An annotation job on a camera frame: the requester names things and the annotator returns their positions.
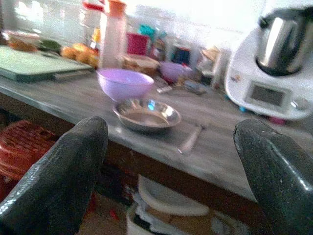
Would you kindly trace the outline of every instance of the stainless steel jug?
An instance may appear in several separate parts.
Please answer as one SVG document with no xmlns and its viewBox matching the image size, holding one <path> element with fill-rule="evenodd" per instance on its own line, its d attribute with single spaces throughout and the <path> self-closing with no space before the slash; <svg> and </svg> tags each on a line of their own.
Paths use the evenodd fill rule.
<svg viewBox="0 0 313 235">
<path fill-rule="evenodd" d="M 258 66 L 273 76 L 301 70 L 313 47 L 313 7 L 277 10 L 261 18 L 260 27 Z"/>
</svg>

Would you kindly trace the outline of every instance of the green cutting board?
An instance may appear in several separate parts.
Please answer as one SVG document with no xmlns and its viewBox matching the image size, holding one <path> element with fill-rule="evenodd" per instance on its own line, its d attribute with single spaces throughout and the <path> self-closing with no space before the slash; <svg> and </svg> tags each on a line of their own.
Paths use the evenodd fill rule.
<svg viewBox="0 0 313 235">
<path fill-rule="evenodd" d="M 86 64 L 46 52 L 23 52 L 0 46 L 0 75 L 18 82 L 51 79 L 62 74 L 90 73 L 94 69 Z"/>
</svg>

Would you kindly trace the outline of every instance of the lid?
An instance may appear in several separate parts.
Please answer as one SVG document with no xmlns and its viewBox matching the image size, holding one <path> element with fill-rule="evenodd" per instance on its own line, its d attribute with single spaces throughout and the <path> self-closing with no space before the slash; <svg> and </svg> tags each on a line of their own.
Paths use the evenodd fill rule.
<svg viewBox="0 0 313 235">
<path fill-rule="evenodd" d="M 98 1 L 84 0 L 83 6 L 89 10 L 103 11 L 104 6 Z"/>
<path fill-rule="evenodd" d="M 141 175 L 138 179 L 138 190 L 142 199 L 159 212 L 179 216 L 202 216 L 209 212 L 206 205 Z"/>
<path fill-rule="evenodd" d="M 299 16 L 303 15 L 303 12 L 304 11 L 302 9 L 295 9 L 295 8 L 279 9 L 279 10 L 274 11 L 272 14 L 270 14 L 266 18 L 274 19 L 278 17 L 283 20 L 296 20 Z"/>
<path fill-rule="evenodd" d="M 4 30 L 2 31 L 3 37 L 8 40 L 10 36 L 16 36 L 20 38 L 28 38 L 28 39 L 39 39 L 40 36 L 36 33 L 27 33 L 23 31 L 12 31 L 12 30 Z"/>
<path fill-rule="evenodd" d="M 104 11 L 107 16 L 121 18 L 125 14 L 126 4 L 119 0 L 107 0 Z"/>
</svg>

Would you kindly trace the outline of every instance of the red cup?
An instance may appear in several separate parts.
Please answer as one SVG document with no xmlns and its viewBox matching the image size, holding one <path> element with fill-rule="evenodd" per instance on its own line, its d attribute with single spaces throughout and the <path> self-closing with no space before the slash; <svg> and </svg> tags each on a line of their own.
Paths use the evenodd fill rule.
<svg viewBox="0 0 313 235">
<path fill-rule="evenodd" d="M 147 42 L 149 37 L 136 33 L 127 33 L 128 54 L 146 55 Z"/>
</svg>

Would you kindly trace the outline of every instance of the metal plate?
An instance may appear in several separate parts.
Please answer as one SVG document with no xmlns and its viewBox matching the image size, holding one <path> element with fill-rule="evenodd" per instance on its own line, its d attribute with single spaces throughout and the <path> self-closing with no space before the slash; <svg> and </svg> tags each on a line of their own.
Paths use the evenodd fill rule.
<svg viewBox="0 0 313 235">
<path fill-rule="evenodd" d="M 180 123 L 181 117 L 172 107 L 152 99 L 127 99 L 113 108 L 127 127 L 142 132 L 156 132 Z"/>
</svg>

